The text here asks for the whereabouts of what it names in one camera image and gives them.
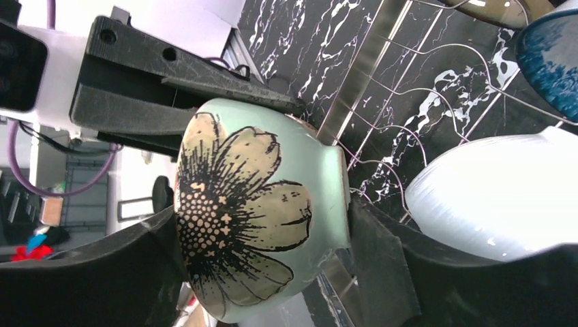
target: flower pattern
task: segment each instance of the flower pattern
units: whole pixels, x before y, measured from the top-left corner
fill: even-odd
[[[545,59],[565,35],[578,30],[576,16],[550,14],[536,21],[519,36],[517,61],[520,69],[534,89],[554,108],[573,121],[578,121],[578,67],[568,67]]]
[[[267,183],[282,160],[275,134],[244,127],[225,135],[208,112],[189,123],[179,153],[174,211],[191,285],[216,318],[230,303],[281,292],[293,271],[264,253],[309,238],[311,200],[299,183]]]

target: black marble tile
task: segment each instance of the black marble tile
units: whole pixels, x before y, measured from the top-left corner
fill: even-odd
[[[558,114],[518,73],[506,92],[516,98],[528,102],[552,114]],[[535,134],[546,126],[555,125],[557,119],[535,111],[509,97],[502,96],[479,121],[478,126],[468,136],[470,140],[478,140],[491,136],[513,134]]]
[[[455,10],[439,10],[414,3],[394,41],[414,49],[422,44],[421,52],[444,47],[426,54],[414,54],[392,44],[380,65],[384,71],[376,72],[378,82],[370,83],[364,94],[365,105],[357,112],[377,127],[401,125],[418,134],[428,161],[457,146],[461,138],[455,133],[451,111],[440,97],[423,90],[408,92],[410,89],[435,89],[441,93],[452,108],[456,130],[460,134],[466,135],[476,126],[471,139],[539,131],[552,124],[551,119],[520,108],[518,103],[510,104],[514,101],[509,99],[498,100],[488,109],[498,93],[487,85],[484,61],[468,48],[447,46],[465,44],[477,50],[488,65],[492,85],[503,87],[517,71],[513,31],[475,20]],[[397,86],[397,92],[404,94],[394,94],[388,99],[391,93],[382,84],[389,88]],[[510,85],[511,92],[526,97],[531,103],[539,103],[538,96],[528,87],[521,76]],[[504,115],[503,110],[500,113],[500,101],[512,106],[509,114]],[[359,127],[359,124],[365,125],[365,136],[360,135],[363,135],[364,127]],[[365,139],[362,146],[349,149],[358,153],[361,160],[378,160],[393,167],[402,187],[407,187],[424,168],[421,149],[404,130],[377,131],[353,117],[341,141],[346,146],[355,146],[360,138]],[[400,218],[406,213],[393,172],[378,163],[350,166],[352,187],[363,191],[377,207],[393,217]]]
[[[308,103],[301,117],[319,128],[380,4],[356,1],[247,1],[239,30],[260,73],[289,81]]]

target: metal wire rack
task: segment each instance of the metal wire rack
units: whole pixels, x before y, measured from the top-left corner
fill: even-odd
[[[456,8],[458,8],[460,5],[463,5],[465,3],[469,2],[469,0],[463,0],[460,3],[458,3],[457,5],[448,7],[448,6],[444,6],[444,5],[438,5],[435,3],[430,3],[430,2],[426,2],[424,0],[408,0],[408,5],[411,6],[413,3],[420,3],[422,5],[428,5],[431,7],[435,7],[438,8],[439,10],[435,13],[435,15],[437,15],[436,18],[439,18],[440,14],[442,13],[442,11],[444,10],[455,10]],[[520,5],[520,8],[523,10],[524,15],[526,17],[526,24],[528,24],[528,13],[526,12],[526,10],[524,9],[524,6]],[[431,26],[429,27],[429,30],[431,30],[434,26],[434,24],[437,22],[437,19],[432,19],[432,23]],[[484,66],[484,74],[485,74],[485,83],[487,84],[487,87],[489,87],[491,90],[495,91],[496,93],[498,93],[498,95],[501,95],[505,98],[511,99],[515,102],[518,102],[520,104],[522,104],[523,106],[525,106],[528,110],[535,110],[545,116],[549,116],[551,118],[554,118],[558,121],[558,123],[556,124],[556,127],[561,126],[562,124],[568,124],[568,125],[572,125],[572,126],[578,126],[578,123],[569,121],[567,118],[562,117],[562,116],[557,116],[555,114],[552,114],[550,112],[547,112],[546,110],[543,110],[542,108],[539,108],[533,104],[530,104],[528,102],[523,101],[522,99],[519,99],[517,97],[515,97],[514,95],[512,95],[511,93],[509,93],[508,91],[506,91],[506,89],[508,88],[508,86],[510,85],[510,83],[513,81],[513,79],[518,75],[519,73],[519,69],[516,69],[516,71],[514,72],[514,74],[509,78],[509,80],[507,80],[503,87],[497,87],[495,85],[492,84],[491,81],[491,74],[490,74],[490,68],[488,65],[488,62],[486,61],[486,59],[484,58],[484,56],[475,48],[469,46],[469,45],[465,45],[465,44],[459,44],[459,43],[452,43],[452,44],[443,44],[441,46],[436,46],[434,48],[432,48],[431,50],[427,50],[427,51],[422,51],[421,50],[421,45],[424,44],[425,39],[427,39],[429,36],[429,34],[426,34],[425,36],[423,36],[420,41],[418,42],[420,44],[419,47],[417,48],[410,48],[407,46],[404,46],[403,44],[400,44],[399,42],[396,42],[395,36],[393,38],[388,38],[388,37],[383,37],[384,40],[386,41],[386,45],[390,46],[390,45],[394,45],[394,46],[398,46],[402,49],[404,49],[405,51],[411,52],[416,56],[427,56],[430,55],[434,52],[438,52],[438,51],[443,51],[444,49],[447,50],[448,48],[465,48],[467,50],[469,50],[471,53],[473,53],[476,57],[479,58],[480,63],[483,64]],[[447,100],[447,98],[445,98],[445,96],[443,96],[440,92],[438,92],[435,89],[430,89],[430,88],[423,88],[423,87],[416,87],[413,89],[408,89],[408,90],[400,90],[399,89],[399,82],[397,83],[397,85],[395,85],[393,88],[392,87],[387,87],[386,85],[384,85],[383,83],[381,83],[379,80],[375,79],[373,74],[366,74],[364,72],[362,72],[361,70],[358,71],[358,73],[365,75],[366,77],[368,77],[369,79],[371,79],[372,81],[374,81],[376,84],[380,85],[383,89],[387,90],[389,93],[391,93],[391,96],[388,97],[384,103],[384,107],[391,101],[391,98],[394,96],[400,96],[400,95],[405,95],[408,93],[413,93],[413,92],[426,92],[426,93],[430,93],[430,95],[434,95],[437,99],[439,99],[442,104],[446,107],[446,113],[447,113],[447,117],[449,119],[452,119],[452,123],[453,123],[453,131],[454,133],[460,138],[460,142],[457,146],[463,144],[464,142],[470,142],[470,135],[471,133],[478,127],[477,124],[474,124],[470,130],[467,132],[466,135],[463,135],[462,133],[459,132],[458,126],[457,126],[457,121],[458,118],[456,117],[456,110],[454,108],[452,108],[452,106],[450,105],[450,102]],[[488,105],[488,107],[486,108],[486,112],[483,113],[483,115],[485,115],[487,113],[488,110],[491,110],[493,104],[495,103],[495,101],[497,100],[497,98],[494,98],[494,100],[492,102],[490,102],[490,104]],[[411,144],[411,146],[419,146],[422,156],[423,156],[423,164],[424,166],[427,165],[427,158],[426,158],[426,150],[425,147],[423,146],[422,142],[419,140],[419,136],[416,132],[412,131],[411,129],[407,128],[406,126],[401,126],[401,125],[386,125],[386,126],[382,126],[382,127],[378,127],[377,124],[378,122],[376,121],[375,123],[371,123],[370,121],[368,121],[366,118],[364,118],[362,115],[360,115],[358,112],[356,112],[355,110],[349,108],[349,111],[351,112],[351,114],[353,114],[354,116],[356,116],[358,119],[362,120],[364,123],[366,123],[372,131],[384,131],[385,129],[398,129],[399,132],[397,134],[396,137],[409,137],[411,136],[411,138],[415,141],[414,144]],[[339,137],[333,135],[335,141],[337,144],[341,145],[343,147],[343,149],[351,156],[351,161],[350,164],[348,166],[348,170],[351,170],[351,168],[357,164],[377,164],[378,166],[380,166],[381,168],[385,168],[388,171],[388,174],[390,174],[393,177],[393,183],[395,184],[395,186],[398,188],[399,192],[400,192],[400,198],[401,198],[401,205],[403,210],[405,211],[405,215],[399,220],[400,223],[408,223],[411,220],[411,213],[408,210],[408,207],[406,206],[406,201],[405,201],[405,196],[404,196],[404,185],[400,179],[400,177],[398,176],[398,174],[396,173],[395,169],[394,169],[394,165],[384,162],[383,160],[362,160],[360,159],[361,156],[361,150],[363,148],[363,146],[360,146],[359,149],[357,149],[356,151],[353,151],[351,149],[348,149],[343,142],[339,139]],[[365,197],[368,201],[371,202],[371,199],[367,196],[367,194],[365,194],[364,192],[362,192],[360,189],[356,189],[351,187],[350,191],[352,193],[357,193],[360,196]]]

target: dish rack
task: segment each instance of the dish rack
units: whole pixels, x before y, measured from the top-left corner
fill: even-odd
[[[437,3],[433,3],[433,2],[427,2],[424,0],[408,0],[406,2],[406,7],[405,10],[406,12],[408,11],[408,8],[413,4],[413,3],[419,3],[421,5],[428,5],[434,8],[437,8],[438,10],[436,10],[436,12],[434,13],[434,17],[431,17],[431,26],[429,27],[429,30],[431,31],[433,29],[433,26],[438,22],[438,18],[440,16],[440,14],[444,11],[444,10],[456,10],[456,8],[458,8],[460,5],[469,2],[469,0],[463,0],[460,3],[458,3],[457,5],[451,6],[451,7],[447,7],[445,5],[442,4],[437,4]],[[467,133],[463,134],[459,131],[458,128],[458,120],[459,118],[457,117],[457,111],[455,108],[452,108],[452,106],[450,105],[450,102],[447,100],[447,98],[445,98],[445,96],[443,96],[443,94],[441,94],[441,92],[435,90],[435,89],[431,89],[431,88],[423,88],[423,87],[415,87],[412,89],[407,89],[404,91],[400,91],[399,90],[399,84],[397,83],[397,86],[395,87],[388,87],[386,86],[383,82],[380,82],[377,78],[374,77],[373,74],[366,74],[363,73],[367,78],[369,78],[371,81],[375,82],[376,84],[378,84],[380,87],[382,87],[384,90],[388,91],[389,93],[391,93],[392,96],[400,96],[400,95],[406,95],[409,93],[413,93],[413,92],[421,92],[421,94],[424,93],[429,93],[430,96],[430,100],[431,100],[431,96],[434,97],[435,100],[439,100],[441,102],[441,104],[443,106],[445,106],[445,112],[444,114],[447,117],[444,117],[444,119],[451,119],[452,120],[452,125],[453,125],[453,132],[459,137],[460,141],[459,141],[459,145],[463,144],[464,142],[470,142],[471,137],[470,134],[472,134],[472,132],[478,127],[478,123],[479,121],[481,121],[483,119],[483,117],[487,114],[487,112],[489,110],[492,110],[494,106],[494,104],[497,102],[497,100],[500,97],[505,97],[507,99],[511,99],[515,102],[518,102],[519,104],[523,105],[524,107],[527,108],[527,110],[534,110],[538,113],[540,113],[541,115],[545,115],[548,117],[551,117],[555,120],[558,121],[558,123],[556,124],[556,127],[560,127],[562,124],[567,124],[570,126],[578,126],[578,123],[574,123],[570,120],[568,120],[565,117],[562,116],[558,116],[554,113],[548,112],[542,108],[539,108],[538,106],[535,106],[534,104],[531,104],[527,101],[524,101],[522,99],[519,99],[518,97],[514,96],[511,90],[508,90],[508,87],[510,86],[511,82],[516,78],[516,76],[520,73],[519,68],[516,68],[515,72],[511,75],[511,77],[509,79],[507,79],[505,81],[505,83],[503,83],[503,85],[501,87],[496,86],[495,84],[493,84],[492,80],[491,80],[491,70],[490,70],[490,66],[488,64],[488,61],[486,60],[486,58],[484,58],[484,56],[473,46],[467,45],[467,44],[461,44],[461,43],[450,43],[450,44],[442,44],[439,46],[435,46],[433,48],[431,48],[430,50],[422,50],[422,45],[425,43],[426,39],[428,37],[431,37],[430,33],[426,33],[417,43],[420,44],[420,46],[416,47],[416,48],[411,48],[408,46],[404,46],[403,44],[399,43],[396,41],[395,39],[395,34],[393,34],[393,37],[389,38],[389,37],[383,37],[380,36],[384,39],[384,41],[386,42],[386,46],[396,46],[399,47],[401,49],[403,49],[404,52],[406,53],[410,53],[412,55],[416,55],[416,56],[427,56],[430,54],[433,54],[435,52],[438,52],[440,50],[445,50],[445,51],[451,51],[451,48],[462,48],[462,49],[466,49],[469,52],[471,52],[474,57],[477,58],[478,63],[472,63],[472,64],[483,64],[483,70],[484,70],[484,74],[485,74],[485,83],[487,85],[487,88],[490,88],[495,94],[496,96],[489,102],[489,104],[487,105],[484,113],[482,113],[481,117],[478,119],[478,121],[468,130]],[[383,104],[383,108],[386,108],[386,106],[388,105],[388,103],[390,102],[391,97],[389,97]],[[377,121],[375,123],[372,123],[370,121],[368,121],[366,118],[364,118],[361,114],[359,114],[356,110],[349,108],[350,114],[356,116],[357,119],[362,120],[364,123],[366,123],[369,127],[371,131],[383,131],[385,129],[398,129],[399,130],[399,134],[398,136],[402,136],[403,134],[406,134],[406,136],[411,137],[414,140],[414,144],[410,144],[410,146],[418,146],[421,150],[421,154],[423,156],[423,164],[424,167],[427,165],[427,158],[426,158],[426,149],[423,146],[422,142],[420,141],[419,136],[417,135],[417,133],[415,131],[412,131],[410,128],[406,127],[406,126],[402,126],[402,125],[385,125],[385,126],[377,126]],[[396,169],[395,166],[391,163],[387,163],[383,160],[362,160],[360,158],[360,154],[361,154],[361,150],[363,148],[363,146],[361,146],[359,149],[357,150],[353,150],[353,149],[349,149],[347,146],[345,146],[345,144],[343,144],[343,142],[340,140],[340,135],[336,136],[333,135],[334,138],[334,143],[335,144],[339,144],[341,145],[341,147],[345,150],[345,152],[347,152],[347,154],[349,154],[349,156],[351,157],[350,160],[350,164],[348,166],[348,169],[350,170],[353,166],[357,165],[357,164],[377,164],[379,165],[381,168],[384,168],[384,170],[386,170],[386,174],[388,174],[388,181],[389,183],[391,183],[391,188],[390,189],[398,189],[400,192],[400,198],[401,198],[401,206],[403,208],[403,210],[405,211],[405,214],[403,215],[403,217],[399,220],[400,223],[405,223],[407,224],[408,222],[411,221],[411,214],[408,210],[408,207],[406,206],[406,202],[405,202],[405,197],[404,197],[404,184],[401,181],[401,178],[399,177],[398,173],[396,173]],[[358,193],[360,196],[363,196],[366,200],[371,202],[371,199],[369,198],[369,196],[362,190],[357,189],[357,188],[350,188],[352,193]]]

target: blue object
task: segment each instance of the blue object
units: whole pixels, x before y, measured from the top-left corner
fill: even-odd
[[[28,240],[28,245],[26,246],[26,254],[29,255],[32,251],[34,251],[34,249],[39,247],[42,244],[42,242],[44,242],[44,240],[46,240],[46,235],[44,234],[32,236]]]
[[[519,34],[516,59],[536,92],[578,122],[578,9],[554,11],[529,24]]]

